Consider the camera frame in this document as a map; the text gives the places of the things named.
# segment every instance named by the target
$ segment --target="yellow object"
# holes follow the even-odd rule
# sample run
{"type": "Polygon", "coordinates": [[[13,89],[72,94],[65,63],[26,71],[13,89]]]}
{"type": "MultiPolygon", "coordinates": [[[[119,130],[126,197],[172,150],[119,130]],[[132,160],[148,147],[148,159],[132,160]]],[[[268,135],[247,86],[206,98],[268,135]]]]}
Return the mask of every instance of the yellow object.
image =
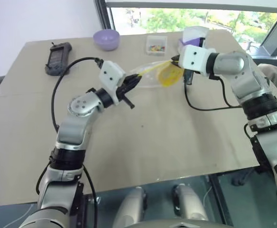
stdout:
{"type": "Polygon", "coordinates": [[[150,71],[156,70],[156,78],[163,87],[168,87],[176,83],[184,73],[184,69],[179,68],[171,63],[171,60],[148,68],[138,75],[142,76],[150,71]]]}

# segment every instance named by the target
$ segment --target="floor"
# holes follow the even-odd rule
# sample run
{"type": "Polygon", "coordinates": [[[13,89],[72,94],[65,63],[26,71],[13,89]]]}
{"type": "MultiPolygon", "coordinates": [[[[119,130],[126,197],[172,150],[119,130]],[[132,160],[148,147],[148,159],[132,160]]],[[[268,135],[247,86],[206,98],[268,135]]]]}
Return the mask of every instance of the floor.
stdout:
{"type": "MultiPolygon", "coordinates": [[[[277,192],[274,181],[267,173],[253,173],[244,186],[234,187],[230,184],[232,174],[219,177],[220,184],[231,214],[232,222],[236,228],[277,228],[277,192]]],[[[209,189],[207,177],[190,177],[155,184],[144,185],[148,194],[148,208],[144,220],[175,218],[171,200],[173,186],[189,184],[202,199],[209,189]]],[[[115,214],[125,195],[131,190],[121,189],[100,192],[99,225],[98,227],[111,227],[115,214]]],[[[8,205],[0,207],[0,228],[21,217],[31,204],[8,205]]],[[[8,226],[18,228],[22,221],[36,208],[36,204],[22,219],[8,226]]],[[[88,206],[87,226],[92,228],[93,209],[88,206]]],[[[205,209],[211,221],[221,222],[212,190],[207,195],[205,209]]]]}

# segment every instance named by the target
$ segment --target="black remote controller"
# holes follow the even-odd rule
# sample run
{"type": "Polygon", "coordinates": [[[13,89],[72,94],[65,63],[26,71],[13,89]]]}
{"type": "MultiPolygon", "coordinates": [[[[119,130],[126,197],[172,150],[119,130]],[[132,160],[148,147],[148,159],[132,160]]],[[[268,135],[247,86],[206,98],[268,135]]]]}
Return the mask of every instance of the black remote controller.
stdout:
{"type": "Polygon", "coordinates": [[[61,75],[68,66],[68,56],[69,52],[72,50],[71,44],[61,43],[54,44],[50,48],[50,55],[48,58],[48,63],[45,66],[45,71],[48,75],[59,76],[61,75]]]}

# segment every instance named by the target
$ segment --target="cable connector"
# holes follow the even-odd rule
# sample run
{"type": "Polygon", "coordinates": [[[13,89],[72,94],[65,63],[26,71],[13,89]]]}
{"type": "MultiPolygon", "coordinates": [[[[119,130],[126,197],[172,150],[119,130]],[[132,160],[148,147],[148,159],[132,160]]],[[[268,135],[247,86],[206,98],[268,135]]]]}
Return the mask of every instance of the cable connector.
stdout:
{"type": "Polygon", "coordinates": [[[102,68],[102,64],[104,63],[104,60],[101,58],[95,58],[94,60],[97,64],[97,66],[101,69],[102,68]]]}

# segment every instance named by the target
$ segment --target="window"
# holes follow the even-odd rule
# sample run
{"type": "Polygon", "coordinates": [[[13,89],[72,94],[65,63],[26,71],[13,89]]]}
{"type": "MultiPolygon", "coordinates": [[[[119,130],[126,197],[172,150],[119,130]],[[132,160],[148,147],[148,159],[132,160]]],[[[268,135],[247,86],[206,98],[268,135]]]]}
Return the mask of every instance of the window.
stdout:
{"type": "Polygon", "coordinates": [[[218,9],[111,8],[121,35],[182,31],[188,26],[225,29],[242,48],[255,52],[277,21],[277,13],[218,9]]]}

